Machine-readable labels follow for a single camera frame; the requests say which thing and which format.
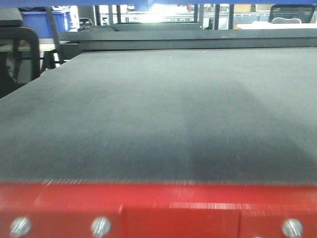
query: machine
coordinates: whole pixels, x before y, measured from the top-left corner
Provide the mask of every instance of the machine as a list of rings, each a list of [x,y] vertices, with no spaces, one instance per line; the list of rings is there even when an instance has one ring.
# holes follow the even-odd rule
[[[0,99],[0,237],[316,237],[317,29],[193,24],[61,33]]]

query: screw head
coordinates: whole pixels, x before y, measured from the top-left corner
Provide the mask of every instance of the screw head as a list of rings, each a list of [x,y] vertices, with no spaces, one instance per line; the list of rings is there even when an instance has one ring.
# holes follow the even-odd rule
[[[26,217],[18,217],[12,222],[10,228],[10,236],[12,238],[20,238],[29,233],[31,222]]]
[[[111,222],[107,217],[97,217],[91,224],[94,238],[102,238],[107,235],[111,228]]]
[[[303,233],[303,226],[299,220],[289,219],[284,222],[283,234],[288,238],[301,238]]]

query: desk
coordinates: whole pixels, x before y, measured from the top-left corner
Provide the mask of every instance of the desk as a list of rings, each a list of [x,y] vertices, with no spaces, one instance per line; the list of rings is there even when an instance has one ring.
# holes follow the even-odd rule
[[[55,45],[54,44],[40,44],[40,51],[41,52],[49,52],[54,51]],[[12,45],[4,45],[0,46],[0,52],[11,52],[12,51]],[[30,51],[30,47],[28,45],[19,47],[19,51],[21,52],[28,52]]]
[[[24,45],[19,47],[20,52],[29,52],[30,46]],[[0,52],[12,52],[12,45],[4,45],[0,46]],[[45,67],[48,69],[55,68],[55,60],[54,60],[54,53],[55,53],[55,45],[54,44],[40,44],[40,52],[44,52],[43,55],[43,65],[41,72],[45,70]]]
[[[317,184],[316,55],[81,54],[0,100],[0,181]]]
[[[238,29],[299,29],[317,28],[317,23],[271,24],[266,21],[255,21],[252,24],[237,24]]]

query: red metal frame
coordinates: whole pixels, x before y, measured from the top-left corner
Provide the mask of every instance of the red metal frame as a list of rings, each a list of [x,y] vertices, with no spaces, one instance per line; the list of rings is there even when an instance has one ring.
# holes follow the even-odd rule
[[[316,186],[0,183],[0,237],[28,217],[26,238],[90,238],[106,216],[109,238],[282,238],[296,218],[317,235]]]

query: black metal frame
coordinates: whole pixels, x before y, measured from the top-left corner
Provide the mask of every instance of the black metal frame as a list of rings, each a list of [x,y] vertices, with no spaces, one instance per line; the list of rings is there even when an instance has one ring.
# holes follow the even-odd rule
[[[194,5],[194,22],[198,22],[198,4]]]
[[[214,6],[214,20],[213,20],[213,29],[219,29],[219,16],[220,16],[220,4]]]
[[[234,18],[234,4],[229,5],[229,18],[228,18],[228,29],[233,29],[233,18]]]
[[[59,43],[59,37],[58,37],[58,31],[55,25],[55,20],[54,20],[54,16],[52,13],[52,8],[51,7],[45,7],[46,13],[48,15],[48,19],[49,19],[49,24],[51,27],[51,31],[53,34],[53,41],[54,41],[54,45],[55,45],[55,50],[57,52],[58,55],[58,61],[59,64],[63,64],[64,63],[64,56],[60,47],[60,43]]]
[[[95,6],[95,18],[96,25],[101,26],[100,7],[98,5]]]
[[[317,29],[62,32],[83,51],[317,47]]]
[[[40,45],[38,35],[28,27],[0,27],[0,39],[25,40],[30,44],[31,80],[40,77]]]
[[[55,61],[54,53],[56,53],[56,50],[44,52],[41,73],[43,73],[46,69],[56,68],[55,64],[59,62]]]
[[[120,24],[121,23],[121,6],[116,5],[116,10],[117,10],[117,23]]]
[[[13,69],[13,76],[18,83],[18,78],[19,78],[19,72],[20,72],[20,66],[22,63],[22,52],[19,51],[19,45],[20,45],[21,40],[13,40],[13,46],[12,46],[12,53],[13,53],[13,58],[14,58],[14,69]]]

